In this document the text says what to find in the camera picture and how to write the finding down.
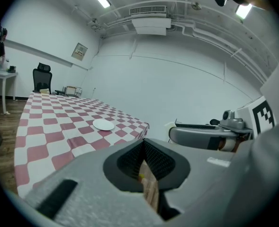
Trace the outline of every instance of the white label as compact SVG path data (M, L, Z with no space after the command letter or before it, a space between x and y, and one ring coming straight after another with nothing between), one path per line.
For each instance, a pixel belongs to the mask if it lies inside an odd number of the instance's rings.
M219 159L215 159L213 157L209 157L207 159L207 162L218 165L218 166L223 166L223 167L229 167L231 164L231 161L219 160Z

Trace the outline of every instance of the red and white checkered tablecloth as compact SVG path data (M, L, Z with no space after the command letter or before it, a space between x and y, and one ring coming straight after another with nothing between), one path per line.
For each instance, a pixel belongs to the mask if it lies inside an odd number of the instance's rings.
M93 126L95 119L114 123L111 131ZM75 157L122 142L141 139L142 122L96 99L31 93L21 115L14 152L20 197Z

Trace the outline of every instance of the white wall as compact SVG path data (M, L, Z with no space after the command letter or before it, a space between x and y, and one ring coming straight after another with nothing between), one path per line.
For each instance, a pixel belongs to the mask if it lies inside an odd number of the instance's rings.
M100 99L148 122L148 137L164 139L163 125L209 123L227 109L260 97L258 80L236 60L210 44L177 33L105 39L82 85L84 97ZM227 62L224 83L224 62Z
M17 0L2 21L9 65L17 67L17 95L28 97L34 89L32 71L39 62L51 66L51 90L80 86L98 52L99 35L59 0ZM71 55L77 43L88 48L82 61ZM7 94L12 96L11 81Z

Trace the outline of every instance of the black mesh chair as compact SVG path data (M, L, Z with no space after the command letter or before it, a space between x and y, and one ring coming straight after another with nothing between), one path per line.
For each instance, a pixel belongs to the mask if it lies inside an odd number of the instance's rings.
M39 93L41 89L49 89L51 93L52 73L50 71L51 67L42 63L39 63L37 69L33 70L34 93Z

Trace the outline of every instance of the white table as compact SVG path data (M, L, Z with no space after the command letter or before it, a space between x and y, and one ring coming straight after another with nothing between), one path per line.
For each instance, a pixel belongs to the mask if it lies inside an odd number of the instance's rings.
M8 78L16 77L18 75L18 72L16 73L8 73L6 71L0 70L0 79L2 79L2 91L1 91L1 97L2 97L2 110L3 114L7 114L7 109L6 109L6 80ZM14 84L13 84L13 100L15 100L15 95L16 95L16 79L14 79Z

